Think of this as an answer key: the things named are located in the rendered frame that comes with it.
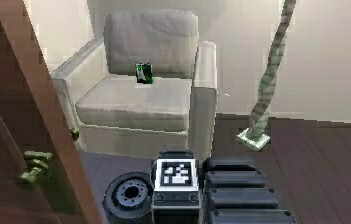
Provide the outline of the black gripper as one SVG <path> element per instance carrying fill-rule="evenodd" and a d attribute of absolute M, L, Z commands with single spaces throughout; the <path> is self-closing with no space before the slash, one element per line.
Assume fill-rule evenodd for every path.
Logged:
<path fill-rule="evenodd" d="M 102 206 L 109 224 L 152 224 L 153 188 L 145 172 L 114 179 L 104 192 Z"/>

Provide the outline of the brown wooden door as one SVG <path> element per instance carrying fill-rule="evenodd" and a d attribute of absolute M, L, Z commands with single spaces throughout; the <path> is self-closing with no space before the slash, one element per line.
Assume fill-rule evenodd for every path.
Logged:
<path fill-rule="evenodd" d="M 53 154 L 33 186 L 26 151 Z M 102 224 L 23 0 L 0 0 L 0 224 Z"/>

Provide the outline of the small green and black box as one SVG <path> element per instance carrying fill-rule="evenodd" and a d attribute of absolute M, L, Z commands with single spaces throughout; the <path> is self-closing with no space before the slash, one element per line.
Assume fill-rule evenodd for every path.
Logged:
<path fill-rule="evenodd" d="M 152 84 L 152 65 L 150 63 L 139 63 L 135 65 L 135 76 L 138 83 Z"/>

